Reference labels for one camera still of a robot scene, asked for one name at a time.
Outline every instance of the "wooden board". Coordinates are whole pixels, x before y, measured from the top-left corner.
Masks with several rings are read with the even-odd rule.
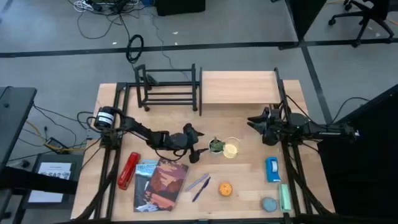
[[[274,71],[203,71],[203,104],[280,103]]]
[[[298,80],[284,81],[285,89],[299,105],[307,112],[305,100]],[[102,84],[99,88],[98,102],[101,105],[112,105],[115,84]],[[116,189],[112,220],[191,220],[191,219],[220,219],[220,218],[274,218],[281,217],[280,210],[267,213],[260,207],[263,197],[273,197],[279,201],[278,184],[266,181],[264,160],[269,156],[279,158],[279,174],[282,183],[287,184],[282,149],[280,144],[270,147],[261,143],[261,136],[246,124],[248,116],[256,116],[263,110],[263,105],[206,105],[202,117],[198,112],[193,112],[191,106],[151,106],[149,112],[137,107],[136,91],[131,88],[127,114],[133,116],[138,122],[152,130],[168,130],[170,133],[182,132],[185,123],[192,123],[193,127],[205,133],[200,137],[196,149],[208,147],[208,142],[217,136],[220,139],[236,137],[241,140],[242,148],[234,159],[227,159],[222,155],[213,155],[205,152],[196,164],[190,164],[188,156],[180,161],[189,166],[187,179],[183,189],[201,177],[205,172],[210,172],[209,186],[202,192],[196,202],[192,198],[197,193],[201,184],[189,192],[181,192],[177,203],[171,212],[133,212],[134,179],[127,190]],[[290,103],[292,111],[297,108]],[[85,161],[94,153],[97,147],[92,147],[86,152]],[[131,152],[138,152],[142,159],[158,159],[155,152],[144,141],[127,134],[123,137],[119,174]],[[306,178],[310,189],[320,201],[333,211],[330,192],[327,187],[325,175],[319,156],[311,149],[304,149],[302,157]],[[172,158],[171,154],[160,152]],[[72,218],[77,217],[88,205],[98,189],[103,149],[90,161],[82,171]],[[228,181],[233,185],[234,192],[230,197],[218,194],[218,184]]]

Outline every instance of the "clear cup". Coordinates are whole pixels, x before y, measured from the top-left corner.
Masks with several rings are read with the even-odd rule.
[[[229,137],[224,142],[225,142],[223,150],[224,156],[227,157],[228,159],[235,158],[241,148],[242,145],[241,141],[239,141],[239,139],[237,138]]]

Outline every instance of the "gray floor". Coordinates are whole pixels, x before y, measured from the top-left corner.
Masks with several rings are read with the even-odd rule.
[[[0,1],[0,9],[6,0]],[[207,1],[206,11],[198,14],[155,17],[160,36],[165,45],[216,44],[255,41],[297,40],[284,1],[271,4],[266,0]],[[333,14],[343,12],[341,4],[323,8],[313,23],[306,40],[353,39],[359,32],[359,19],[339,19],[334,27],[327,25]],[[140,34],[146,46],[159,46],[152,25],[151,8],[142,10],[140,18],[125,17],[132,34]],[[10,9],[2,14],[0,24],[0,52],[31,52],[45,50],[103,49],[125,47],[126,31],[123,26],[113,26],[109,34],[98,40],[84,39],[76,26],[80,15],[66,1],[14,0]],[[109,22],[101,16],[84,13],[81,28],[86,35],[103,34]],[[386,37],[377,25],[370,24],[364,38]],[[398,32],[398,26],[390,24]],[[395,63],[398,45],[362,45],[357,49],[349,45],[309,47],[315,69],[325,94],[326,102],[335,115],[345,99],[352,96],[372,98],[398,82]],[[323,114],[300,49],[279,51],[277,48],[256,47],[244,49],[179,50],[165,52],[175,67],[189,67],[196,63],[205,70],[271,70],[278,67],[282,78],[299,79],[304,91],[310,116],[324,123]],[[152,68],[167,68],[169,63],[160,52],[145,52],[137,65],[144,63]],[[181,73],[157,76],[159,80],[183,80]],[[75,117],[79,111],[92,111],[100,83],[133,81],[131,66],[124,54],[71,55],[56,57],[0,58],[1,86],[32,86],[38,89],[35,103],[38,106]],[[353,101],[343,109],[341,116],[353,111],[361,103]],[[78,142],[85,132],[77,123],[50,114],[58,123],[76,132]],[[73,136],[54,126],[37,111],[32,110],[29,121],[41,130],[49,127],[54,136],[66,145],[73,144]],[[22,139],[39,144],[29,133]],[[11,158],[38,152],[23,142],[15,146]],[[15,197],[9,210],[18,203]],[[55,223],[68,220],[69,210],[28,210],[24,223]]]

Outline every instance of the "office chair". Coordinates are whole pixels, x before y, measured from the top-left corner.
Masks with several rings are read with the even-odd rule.
[[[365,2],[371,1],[373,3],[373,7],[369,8],[364,4],[361,4],[355,0],[345,0],[345,9],[349,11],[352,8],[352,4],[357,6],[361,11],[359,12],[347,12],[342,14],[334,15],[329,20],[329,26],[332,26],[336,23],[336,18],[339,17],[351,17],[351,16],[361,16],[363,17],[362,21],[359,23],[362,25],[361,31],[359,32],[358,37],[352,43],[353,47],[357,47],[361,45],[361,37],[363,32],[368,25],[369,20],[374,20],[377,22],[381,27],[383,27],[390,35],[387,40],[387,43],[390,44],[394,39],[394,32],[391,28],[384,22],[387,19],[388,12],[398,11],[398,0],[364,0]]]

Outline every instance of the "orange ball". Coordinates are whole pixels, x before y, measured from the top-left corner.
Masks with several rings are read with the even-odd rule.
[[[230,196],[232,194],[232,185],[228,182],[222,182],[220,183],[220,186],[218,187],[218,192],[222,196]]]

